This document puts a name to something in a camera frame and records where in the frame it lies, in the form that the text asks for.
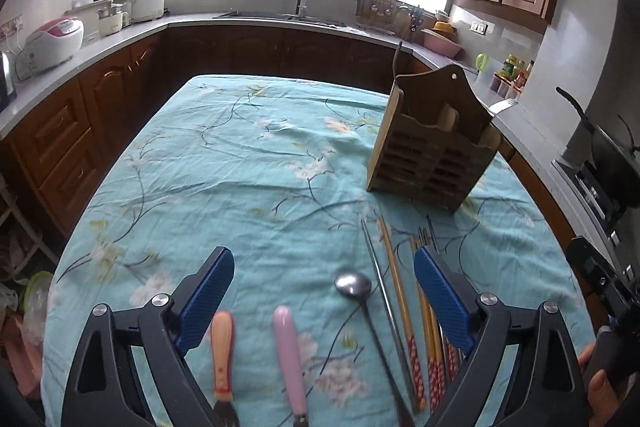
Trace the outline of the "person's right hand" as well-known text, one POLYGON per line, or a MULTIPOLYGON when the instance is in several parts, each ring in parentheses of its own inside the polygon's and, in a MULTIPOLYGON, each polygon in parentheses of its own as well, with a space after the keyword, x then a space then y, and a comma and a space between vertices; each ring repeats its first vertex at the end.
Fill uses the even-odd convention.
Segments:
POLYGON ((620 398, 608 381, 604 369, 597 371, 590 379, 587 397, 592 410, 590 427, 603 427, 620 407, 620 398))

